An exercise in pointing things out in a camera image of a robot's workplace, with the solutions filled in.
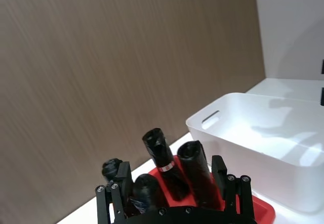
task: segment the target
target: screw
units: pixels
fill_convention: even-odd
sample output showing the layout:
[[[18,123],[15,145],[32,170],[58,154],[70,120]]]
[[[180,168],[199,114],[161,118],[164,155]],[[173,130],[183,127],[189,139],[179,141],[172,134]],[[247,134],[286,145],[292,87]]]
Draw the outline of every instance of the screw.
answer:
[[[192,209],[191,209],[190,207],[187,207],[187,208],[186,208],[186,213],[190,214],[191,211],[192,211]]]
[[[164,208],[162,208],[162,209],[160,209],[160,210],[158,211],[159,215],[165,215],[166,212],[167,212],[167,210],[165,210]]]
[[[104,187],[102,187],[102,186],[100,186],[100,187],[97,188],[97,192],[101,192],[103,190],[104,190]]]
[[[235,178],[232,175],[228,176],[227,179],[230,180],[230,181],[235,180]]]
[[[248,181],[250,181],[248,177],[242,177],[242,180],[243,180],[244,182],[248,182]]]

